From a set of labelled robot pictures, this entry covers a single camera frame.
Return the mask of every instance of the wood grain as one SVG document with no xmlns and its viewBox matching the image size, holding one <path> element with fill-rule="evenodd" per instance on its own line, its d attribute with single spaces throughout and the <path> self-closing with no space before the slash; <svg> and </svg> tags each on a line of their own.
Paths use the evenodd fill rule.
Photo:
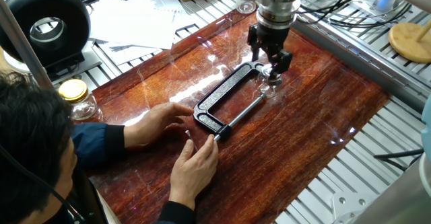
<svg viewBox="0 0 431 224">
<path fill-rule="evenodd" d="M 131 124 L 151 107 L 193 107 L 242 62 L 255 15 L 235 11 L 94 91 L 104 121 Z M 213 182 L 198 196 L 198 223 L 272 223 L 388 100 L 389 95 L 331 53 L 291 30 L 294 53 L 277 96 L 255 108 L 219 143 Z M 267 63 L 265 55 L 259 59 Z M 232 120 L 258 93 L 251 80 L 217 107 Z M 89 172 L 122 223 L 151 223 L 168 200 L 172 166 L 189 129 L 198 147 L 208 132 L 192 118 L 171 126 L 150 148 Z"/>
</svg>

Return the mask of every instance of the gold lid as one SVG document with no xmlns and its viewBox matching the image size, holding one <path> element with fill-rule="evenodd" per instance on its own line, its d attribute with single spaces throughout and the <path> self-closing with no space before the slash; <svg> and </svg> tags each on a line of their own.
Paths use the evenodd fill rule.
<svg viewBox="0 0 431 224">
<path fill-rule="evenodd" d="M 78 103 L 87 97 L 88 88 L 81 79 L 70 79 L 60 86 L 59 93 L 69 103 Z"/>
</svg>

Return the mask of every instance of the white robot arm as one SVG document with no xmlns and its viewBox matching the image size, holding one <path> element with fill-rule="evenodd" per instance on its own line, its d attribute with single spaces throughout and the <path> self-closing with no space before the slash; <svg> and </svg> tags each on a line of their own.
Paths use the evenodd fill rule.
<svg viewBox="0 0 431 224">
<path fill-rule="evenodd" d="M 283 49 L 290 26 L 296 19 L 300 0 L 255 0 L 259 4 L 258 24 L 248 31 L 248 44 L 251 45 L 253 58 L 257 60 L 259 49 L 266 52 L 272 67 L 266 75 L 275 80 L 289 69 L 293 55 Z"/>
</svg>

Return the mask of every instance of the cable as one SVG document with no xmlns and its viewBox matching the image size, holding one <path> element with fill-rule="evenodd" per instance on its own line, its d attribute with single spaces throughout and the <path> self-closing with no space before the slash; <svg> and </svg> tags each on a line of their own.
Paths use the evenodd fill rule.
<svg viewBox="0 0 431 224">
<path fill-rule="evenodd" d="M 419 156 L 416 156 L 411 162 L 410 162 L 410 164 L 409 164 L 409 166 L 412 166 L 413 165 L 413 163 L 415 163 L 420 157 L 422 157 L 422 154 L 421 155 L 419 155 Z"/>
<path fill-rule="evenodd" d="M 49 186 L 45 181 L 41 180 L 38 176 L 33 174 L 32 172 L 28 171 L 24 166 L 22 166 L 18 161 L 16 161 L 7 151 L 3 148 L 3 146 L 0 145 L 0 153 L 2 156 L 6 158 L 12 164 L 17 170 L 19 170 L 23 175 L 29 177 L 29 179 L 35 181 L 36 183 L 40 184 L 43 188 L 48 190 L 51 194 L 57 198 L 61 204 L 63 204 L 64 207 L 67 208 L 68 211 L 73 215 L 75 219 L 77 219 L 81 224 L 87 223 L 86 220 L 79 215 L 75 209 L 72 208 L 72 206 L 63 198 L 57 191 L 53 189 L 53 187 Z"/>
<path fill-rule="evenodd" d="M 404 7 L 396 15 L 394 15 L 391 19 L 389 19 L 385 22 L 376 22 L 373 24 L 352 24 L 352 23 L 343 22 L 343 21 L 334 20 L 334 19 L 326 19 L 326 16 L 328 16 L 330 13 L 334 12 L 335 10 L 342 8 L 344 5 L 346 5 L 350 1 L 353 1 L 353 0 L 338 0 L 337 3 L 335 3 L 331 6 L 320 8 L 320 9 L 311 9 L 311 8 L 308 8 L 306 6 L 301 5 L 301 8 L 303 8 L 305 11 L 298 12 L 298 14 L 316 13 L 316 14 L 322 14 L 322 15 L 318 15 L 318 20 L 316 20 L 315 22 L 305 22 L 301 19 L 299 19 L 299 21 L 302 23 L 305 23 L 305 24 L 315 24 L 321 20 L 325 20 L 327 23 L 334 25 L 334 26 L 340 26 L 340 27 L 346 27 L 346 28 L 373 28 L 373 27 L 377 27 L 377 26 L 383 26 L 385 24 L 391 23 L 391 22 L 399 19 L 411 7 L 410 4 L 406 3 L 406 5 L 404 5 Z"/>
<path fill-rule="evenodd" d="M 332 6 L 328 6 L 328 7 L 324 7 L 324 8 L 320 8 L 320 9 L 310 9 L 308 7 L 305 7 L 303 5 L 301 5 L 301 8 L 305 9 L 308 13 L 324 13 L 317 21 L 315 22 L 303 22 L 302 23 L 306 23 L 306 24 L 315 24 L 321 20 L 323 20 L 323 18 L 325 18 L 328 14 L 330 14 L 331 12 L 334 12 L 336 9 L 339 9 L 341 7 L 343 7 L 346 3 L 349 3 L 352 0 L 338 0 L 337 3 L 335 3 Z"/>
<path fill-rule="evenodd" d="M 390 153 L 390 154 L 375 155 L 374 158 L 375 159 L 382 159 L 382 158 L 394 158 L 394 157 L 408 157 L 408 156 L 422 154 L 422 153 L 424 153 L 424 149 L 405 151 L 405 152 L 401 152 L 401 153 Z"/>
<path fill-rule="evenodd" d="M 404 172 L 405 170 L 407 170 L 407 168 L 406 168 L 406 167 L 402 166 L 402 165 L 401 165 L 401 164 L 399 164 L 399 163 L 395 163 L 394 161 L 392 161 L 392 160 L 390 160 L 390 159 L 379 159 L 379 160 L 384 161 L 384 162 L 387 162 L 387 163 L 389 163 L 389 164 L 393 165 L 394 167 L 399 168 L 399 169 L 400 169 L 400 170 L 402 170 L 403 172 Z"/>
</svg>

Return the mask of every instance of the red wood surface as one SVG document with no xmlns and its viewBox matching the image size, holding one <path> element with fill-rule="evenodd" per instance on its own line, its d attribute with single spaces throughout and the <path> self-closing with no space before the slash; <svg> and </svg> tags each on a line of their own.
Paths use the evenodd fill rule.
<svg viewBox="0 0 431 224">
<path fill-rule="evenodd" d="M 233 11 L 94 91 L 104 121 L 131 124 L 151 107 L 193 107 L 235 67 L 251 59 L 246 44 L 255 15 Z M 272 223 L 388 100 L 389 95 L 331 53 L 291 30 L 294 53 L 282 89 L 219 143 L 213 182 L 197 199 L 198 223 Z M 265 55 L 259 59 L 266 63 Z M 214 114 L 232 120 L 258 93 L 252 80 Z M 150 148 L 90 172 L 122 223 L 151 223 L 169 196 L 172 166 L 189 129 L 198 147 L 208 132 L 192 118 L 171 126 Z"/>
</svg>

